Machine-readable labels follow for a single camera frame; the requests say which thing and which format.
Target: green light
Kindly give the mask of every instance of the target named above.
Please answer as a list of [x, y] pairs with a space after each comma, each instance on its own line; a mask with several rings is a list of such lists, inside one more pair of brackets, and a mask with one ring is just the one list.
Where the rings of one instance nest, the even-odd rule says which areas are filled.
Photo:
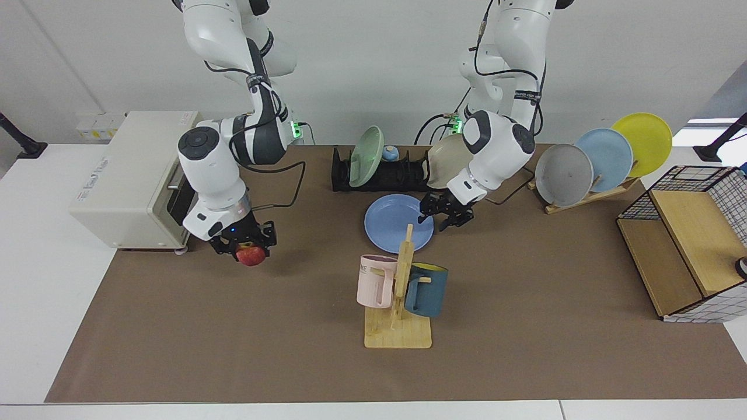
[[458, 116], [452, 117], [451, 121], [451, 134], [453, 135], [459, 135], [462, 133], [462, 129], [464, 128], [465, 124], [462, 122], [462, 119]]
[[301, 129], [301, 126], [298, 125], [298, 123], [294, 123], [291, 121], [291, 125], [293, 126], [293, 138], [299, 139], [303, 137], [303, 130]]

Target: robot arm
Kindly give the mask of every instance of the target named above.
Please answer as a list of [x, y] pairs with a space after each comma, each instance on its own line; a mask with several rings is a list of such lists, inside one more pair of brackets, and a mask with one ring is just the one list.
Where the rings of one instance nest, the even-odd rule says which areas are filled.
[[236, 258], [251, 243], [269, 256], [274, 225], [259, 225], [237, 162], [275, 164], [294, 139], [291, 112], [270, 82], [296, 66], [295, 54], [277, 40], [260, 15], [268, 0], [184, 0], [185, 35], [208, 68], [249, 90], [252, 113], [197, 124], [179, 140], [179, 160], [197, 192], [184, 227], [218, 253]]
[[[479, 45], [462, 56], [461, 72], [471, 84], [462, 136], [473, 158], [447, 183], [448, 191], [423, 198], [421, 220], [445, 213], [447, 220], [441, 230], [467, 223], [474, 217], [471, 207], [530, 160], [545, 77], [548, 29], [556, 8], [568, 7], [572, 2], [504, 1], [495, 26], [495, 42]], [[516, 82], [510, 116], [499, 114], [503, 97], [502, 90], [495, 86], [499, 78], [513, 78]]]

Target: apple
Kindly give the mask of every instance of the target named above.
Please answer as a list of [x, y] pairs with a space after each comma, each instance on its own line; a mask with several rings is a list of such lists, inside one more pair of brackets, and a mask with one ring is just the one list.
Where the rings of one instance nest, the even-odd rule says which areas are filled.
[[262, 247], [256, 245], [241, 245], [236, 250], [236, 258], [238, 261], [248, 267], [254, 267], [255, 265], [261, 264], [266, 258]]

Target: wooden mug holder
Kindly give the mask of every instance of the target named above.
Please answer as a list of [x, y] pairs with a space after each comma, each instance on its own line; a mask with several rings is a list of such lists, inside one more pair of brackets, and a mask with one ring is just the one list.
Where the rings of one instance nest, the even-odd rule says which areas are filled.
[[[364, 345], [366, 348], [430, 348], [433, 339], [430, 318], [404, 310], [405, 292], [410, 277], [415, 244], [412, 243], [413, 225], [407, 226], [405, 240], [400, 245], [397, 257], [397, 273], [394, 275], [394, 302], [391, 308], [366, 307], [364, 323]], [[423, 277], [418, 281], [429, 282]]]

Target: light blue plate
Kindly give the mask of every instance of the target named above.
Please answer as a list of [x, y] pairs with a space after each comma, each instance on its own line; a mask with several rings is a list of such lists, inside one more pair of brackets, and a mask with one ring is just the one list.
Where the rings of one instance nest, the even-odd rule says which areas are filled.
[[366, 235], [374, 245], [388, 253], [399, 253], [405, 240], [407, 225], [412, 224], [412, 242], [419, 250], [433, 236], [433, 217], [418, 223], [420, 201], [405, 194], [390, 194], [368, 207], [363, 221]]
[[620, 185], [633, 167], [633, 149], [625, 136], [612, 129], [592, 130], [576, 142], [594, 167], [594, 179], [602, 175], [592, 186], [592, 192], [602, 193]]

